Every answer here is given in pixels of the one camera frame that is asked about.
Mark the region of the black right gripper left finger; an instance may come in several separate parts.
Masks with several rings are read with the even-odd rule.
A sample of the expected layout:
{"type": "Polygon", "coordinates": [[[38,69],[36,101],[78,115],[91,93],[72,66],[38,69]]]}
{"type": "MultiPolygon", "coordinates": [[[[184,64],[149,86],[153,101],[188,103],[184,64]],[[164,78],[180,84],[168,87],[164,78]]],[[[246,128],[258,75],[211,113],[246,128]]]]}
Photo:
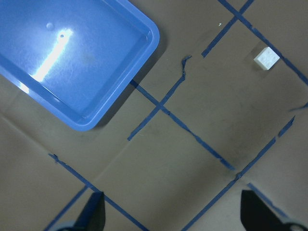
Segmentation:
{"type": "Polygon", "coordinates": [[[76,222],[72,231],[103,231],[105,227],[105,203],[104,193],[94,192],[76,222]]]}

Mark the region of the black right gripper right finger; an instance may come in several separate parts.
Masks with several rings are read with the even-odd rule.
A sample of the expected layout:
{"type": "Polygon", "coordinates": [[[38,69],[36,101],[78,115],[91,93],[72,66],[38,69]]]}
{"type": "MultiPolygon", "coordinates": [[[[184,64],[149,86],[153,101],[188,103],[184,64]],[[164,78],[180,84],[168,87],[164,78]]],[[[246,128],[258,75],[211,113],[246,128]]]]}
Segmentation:
{"type": "Polygon", "coordinates": [[[241,223],[246,231],[289,230],[252,190],[242,190],[241,223]]]}

